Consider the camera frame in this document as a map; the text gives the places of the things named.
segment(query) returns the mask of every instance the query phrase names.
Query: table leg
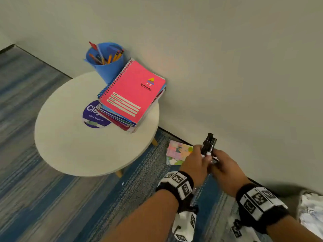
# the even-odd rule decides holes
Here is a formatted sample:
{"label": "table leg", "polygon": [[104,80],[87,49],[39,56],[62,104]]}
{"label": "table leg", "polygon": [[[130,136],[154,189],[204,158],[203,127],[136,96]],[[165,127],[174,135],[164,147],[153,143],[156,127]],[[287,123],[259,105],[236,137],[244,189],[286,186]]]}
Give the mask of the table leg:
{"label": "table leg", "polygon": [[116,171],[116,172],[115,172],[115,174],[116,174],[119,178],[121,178],[121,177],[122,177],[122,175],[123,175],[122,170]]}
{"label": "table leg", "polygon": [[155,145],[155,146],[157,146],[157,145],[158,145],[158,142],[156,141],[156,139],[155,139],[155,138],[151,141],[151,143],[152,143],[153,145]]}

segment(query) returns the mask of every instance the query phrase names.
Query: pencil holder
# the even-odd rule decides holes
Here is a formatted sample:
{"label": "pencil holder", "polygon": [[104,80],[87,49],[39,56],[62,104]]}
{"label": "pencil holder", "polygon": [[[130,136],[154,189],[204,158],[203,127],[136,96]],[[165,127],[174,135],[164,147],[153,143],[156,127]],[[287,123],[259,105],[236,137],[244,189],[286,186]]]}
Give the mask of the pencil holder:
{"label": "pencil holder", "polygon": [[[109,55],[112,55],[112,59],[117,52],[117,50],[122,50],[122,47],[116,43],[99,43],[97,44],[102,55],[108,59]],[[97,73],[102,77],[106,84],[110,84],[113,80],[119,75],[120,71],[125,66],[124,54],[115,62],[111,62],[106,65],[97,65],[95,61],[90,57],[89,54],[96,56],[99,54],[94,48],[90,48],[86,53],[86,60],[89,64],[93,66],[93,68],[97,71]]]}

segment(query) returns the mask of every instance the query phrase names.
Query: round white table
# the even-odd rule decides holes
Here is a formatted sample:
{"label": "round white table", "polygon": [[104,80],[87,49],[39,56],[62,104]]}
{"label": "round white table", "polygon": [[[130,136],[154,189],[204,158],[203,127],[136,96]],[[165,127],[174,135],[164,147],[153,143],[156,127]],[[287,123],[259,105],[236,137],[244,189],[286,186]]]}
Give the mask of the round white table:
{"label": "round white table", "polygon": [[75,176],[116,172],[137,159],[154,139],[159,123],[158,102],[135,133],[113,123],[88,127],[84,109],[106,86],[96,73],[80,75],[58,88],[42,106],[35,124],[35,143],[42,158],[56,170]]}

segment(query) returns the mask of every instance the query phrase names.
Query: purple sticker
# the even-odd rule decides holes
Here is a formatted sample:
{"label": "purple sticker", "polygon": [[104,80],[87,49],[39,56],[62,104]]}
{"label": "purple sticker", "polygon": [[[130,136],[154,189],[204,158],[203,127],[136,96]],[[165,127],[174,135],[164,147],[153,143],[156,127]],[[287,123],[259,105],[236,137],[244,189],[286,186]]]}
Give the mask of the purple sticker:
{"label": "purple sticker", "polygon": [[86,106],[83,111],[83,121],[84,123],[92,128],[103,128],[109,125],[111,122],[103,118],[97,113],[96,106],[99,104],[98,100],[93,101],[88,106]]}

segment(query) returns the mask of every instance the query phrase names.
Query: wristband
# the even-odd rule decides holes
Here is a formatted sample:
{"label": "wristband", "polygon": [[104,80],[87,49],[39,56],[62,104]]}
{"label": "wristband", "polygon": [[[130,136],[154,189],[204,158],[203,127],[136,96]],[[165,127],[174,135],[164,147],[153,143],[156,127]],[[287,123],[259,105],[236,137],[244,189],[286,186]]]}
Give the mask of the wristband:
{"label": "wristband", "polygon": [[193,179],[190,175],[183,171],[168,172],[159,182],[156,192],[166,189],[171,192],[178,201],[177,213],[187,210],[190,207],[194,187]]}
{"label": "wristband", "polygon": [[241,223],[266,234],[267,226],[275,224],[289,214],[287,206],[268,191],[254,183],[240,188],[236,195]]}

